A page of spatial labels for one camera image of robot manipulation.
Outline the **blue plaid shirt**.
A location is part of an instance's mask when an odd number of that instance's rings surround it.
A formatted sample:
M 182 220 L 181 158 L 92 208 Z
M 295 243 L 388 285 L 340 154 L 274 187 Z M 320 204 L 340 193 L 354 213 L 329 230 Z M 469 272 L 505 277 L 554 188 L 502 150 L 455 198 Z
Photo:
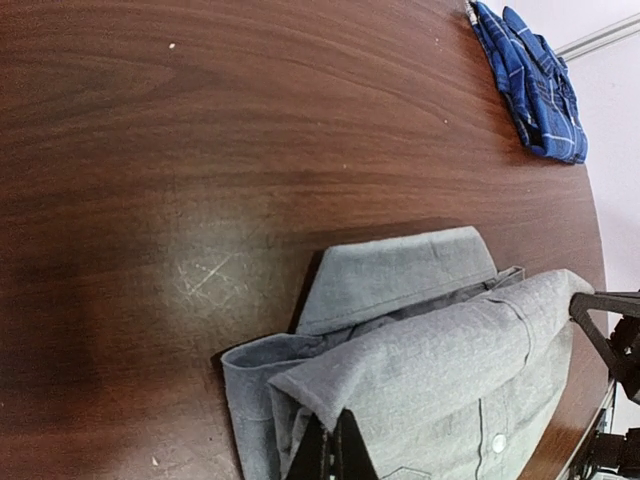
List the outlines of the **blue plaid shirt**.
M 588 139 L 564 60 L 513 9 L 498 16 L 467 1 L 465 10 L 522 145 L 540 157 L 583 164 Z

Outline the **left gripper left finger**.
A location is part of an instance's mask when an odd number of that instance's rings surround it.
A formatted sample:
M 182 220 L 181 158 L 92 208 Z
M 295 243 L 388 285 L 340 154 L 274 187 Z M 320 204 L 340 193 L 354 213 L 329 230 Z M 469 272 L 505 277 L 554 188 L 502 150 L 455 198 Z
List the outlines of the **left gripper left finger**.
M 332 434 L 312 415 L 298 450 L 291 461 L 287 480 L 330 480 L 332 478 Z

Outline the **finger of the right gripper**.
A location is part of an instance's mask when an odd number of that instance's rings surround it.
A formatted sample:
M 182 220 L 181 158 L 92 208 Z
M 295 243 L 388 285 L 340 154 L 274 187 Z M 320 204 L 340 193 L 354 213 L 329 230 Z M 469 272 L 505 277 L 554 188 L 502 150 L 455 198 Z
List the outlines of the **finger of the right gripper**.
M 605 337 L 591 318 L 590 311 L 610 312 L 621 316 L 613 332 Z M 639 404 L 639 293 L 576 293 L 569 314 L 595 348 L 613 379 L 627 398 Z

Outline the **grey long sleeve shirt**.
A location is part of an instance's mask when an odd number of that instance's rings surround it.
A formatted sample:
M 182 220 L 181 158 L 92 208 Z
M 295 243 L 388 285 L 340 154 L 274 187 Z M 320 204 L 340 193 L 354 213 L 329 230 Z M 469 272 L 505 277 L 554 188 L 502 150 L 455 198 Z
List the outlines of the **grey long sleeve shirt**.
M 327 249 L 291 333 L 221 358 L 243 475 L 283 479 L 350 411 L 379 479 L 515 479 L 567 383 L 591 285 L 499 270 L 461 227 Z

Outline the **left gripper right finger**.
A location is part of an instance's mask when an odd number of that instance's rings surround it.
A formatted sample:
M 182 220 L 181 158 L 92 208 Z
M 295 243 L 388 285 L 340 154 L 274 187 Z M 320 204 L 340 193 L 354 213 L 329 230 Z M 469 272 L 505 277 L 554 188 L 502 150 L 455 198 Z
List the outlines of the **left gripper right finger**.
M 378 475 L 354 414 L 341 412 L 332 434 L 333 475 L 339 480 L 377 480 Z

